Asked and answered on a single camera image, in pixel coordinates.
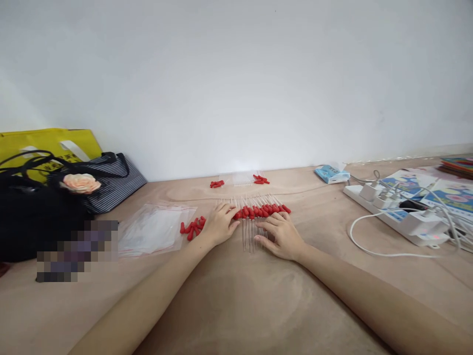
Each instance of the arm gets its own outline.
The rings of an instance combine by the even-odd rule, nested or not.
[[[375,276],[308,246],[287,213],[257,223],[275,237],[255,239],[274,255],[298,262],[335,293],[399,354],[473,354],[471,335]]]
[[[132,354],[171,303],[197,264],[226,241],[240,222],[233,205],[218,205],[199,237],[121,298],[74,346],[69,355]]]

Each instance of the striped bag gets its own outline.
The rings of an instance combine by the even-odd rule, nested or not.
[[[91,174],[101,183],[91,195],[82,195],[82,204],[94,214],[110,212],[147,183],[123,153],[107,152],[89,162],[65,164],[59,174],[50,174],[48,181],[62,181],[65,174]]]

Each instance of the table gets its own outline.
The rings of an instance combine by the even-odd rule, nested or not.
[[[377,162],[349,165],[347,170],[359,178],[372,178],[373,169],[386,176],[400,168],[438,162]],[[270,185],[210,189],[210,181],[218,177],[149,183],[100,219],[122,221],[143,204],[158,201],[196,206],[196,215],[208,215],[218,199],[271,193],[292,209],[294,224],[307,243],[389,282],[473,333],[473,254],[460,251],[444,259],[368,255],[346,233],[354,219],[368,212],[342,193],[343,183],[326,185],[312,167],[265,175]],[[354,233],[361,245],[377,252],[453,250],[450,244],[439,251],[417,247],[377,218],[360,221]],[[34,282],[34,260],[14,265],[0,279],[0,354],[66,354],[127,290],[170,256],[121,259],[109,270],[92,272],[89,282],[68,284]],[[243,252],[238,227],[197,266],[135,353],[389,354],[390,350],[307,270],[265,250]]]

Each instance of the finger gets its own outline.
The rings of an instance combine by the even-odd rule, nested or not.
[[[278,213],[278,212],[274,212],[271,217],[277,219],[277,220],[280,220],[280,221],[285,221],[285,219]]]
[[[222,206],[222,208],[219,210],[219,212],[224,212],[224,213],[227,213],[228,210],[230,209],[230,206],[233,206],[233,205],[230,205],[230,204],[224,204]]]
[[[235,205],[232,205],[232,206],[233,206],[233,208],[227,212],[227,216],[230,219],[232,219],[235,216],[235,214],[238,213],[238,208]]]
[[[258,223],[256,223],[256,226],[258,228],[264,228],[264,229],[268,230],[273,235],[276,234],[277,227],[274,224],[270,224],[268,222],[258,222]]]
[[[274,255],[278,252],[278,247],[276,244],[271,242],[270,240],[266,239],[265,237],[261,235],[255,236],[255,241],[260,243],[262,246],[264,246],[266,249],[268,249],[270,252],[272,252]]]
[[[240,221],[235,221],[232,224],[230,224],[230,227],[228,227],[228,231],[230,232],[230,234],[233,234],[233,232],[235,232],[235,229],[238,227],[239,224],[240,224]]]
[[[227,207],[227,205],[225,205],[225,206],[222,208],[222,210],[225,211],[225,213],[229,213],[230,211],[233,211],[235,208],[236,208],[235,205],[228,204],[228,207]]]
[[[219,203],[217,207],[215,207],[215,211],[219,212],[222,209],[222,207],[224,207],[225,205],[226,205],[225,202]]]
[[[285,219],[285,220],[291,220],[291,217],[289,216],[289,214],[284,211],[284,212],[279,212],[279,214]]]
[[[276,225],[276,226],[279,226],[282,224],[282,222],[279,219],[276,219],[273,216],[269,216],[268,218],[266,218],[266,222],[271,223],[272,225]]]

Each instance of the stack of books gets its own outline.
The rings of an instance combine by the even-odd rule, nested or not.
[[[473,157],[443,158],[437,169],[461,178],[473,180]]]

